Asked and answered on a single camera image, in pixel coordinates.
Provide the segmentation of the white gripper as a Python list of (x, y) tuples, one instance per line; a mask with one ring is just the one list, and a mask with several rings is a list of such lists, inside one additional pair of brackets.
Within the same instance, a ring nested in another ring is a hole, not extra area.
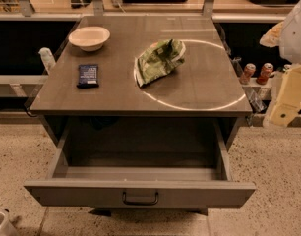
[(260, 44), (273, 48), (279, 46), (280, 56), (293, 64), (283, 75), (269, 122), (287, 127), (301, 110), (301, 0), (286, 16), (268, 30)]

